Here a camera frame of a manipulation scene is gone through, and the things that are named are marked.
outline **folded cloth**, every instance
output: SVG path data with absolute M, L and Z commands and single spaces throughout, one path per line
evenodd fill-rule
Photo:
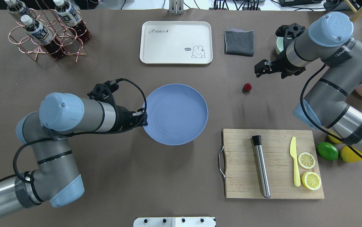
M 224 53 L 228 55 L 254 55 L 254 31 L 243 31 L 235 28 L 224 31 Z

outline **bottle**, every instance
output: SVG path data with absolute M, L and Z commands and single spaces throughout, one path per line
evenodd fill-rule
M 39 43 L 54 59 L 59 59 L 65 54 L 61 48 L 61 43 L 39 20 L 32 19 L 28 15 L 21 17 L 21 22 L 25 29 L 37 43 Z
M 74 7 L 69 3 L 65 2 L 64 0 L 54 0 L 56 4 L 56 13 L 62 19 L 67 27 L 73 28 L 77 36 L 80 40 L 85 43 L 87 40 L 91 38 L 90 32 L 87 30 L 87 26 L 84 21 L 81 19 L 80 15 L 74 9 Z
M 5 2 L 8 5 L 7 10 L 11 14 L 11 16 L 14 17 L 14 19 L 16 21 L 21 22 L 20 19 L 21 19 L 21 16 L 23 16 L 23 15 L 28 15 L 32 19 L 35 19 L 35 17 L 31 13 L 31 11 L 27 8 L 25 3 L 23 3 L 22 1 L 5 0 Z

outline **red berry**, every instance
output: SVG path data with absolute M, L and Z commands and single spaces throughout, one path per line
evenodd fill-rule
M 244 89 L 244 91 L 251 91 L 252 85 L 250 83 L 247 83 L 244 85 L 243 89 Z

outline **black muddler tip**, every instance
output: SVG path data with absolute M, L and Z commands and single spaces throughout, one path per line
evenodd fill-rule
M 257 136 L 253 136 L 252 140 L 254 142 L 254 146 L 258 146 L 258 145 L 262 145 L 262 140 L 261 140 L 261 136 L 257 135 Z

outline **blue plate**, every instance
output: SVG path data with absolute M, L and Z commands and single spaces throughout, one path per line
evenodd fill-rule
M 202 95 L 184 84 L 167 84 L 147 97 L 147 134 L 165 145 L 193 141 L 204 130 L 208 109 Z

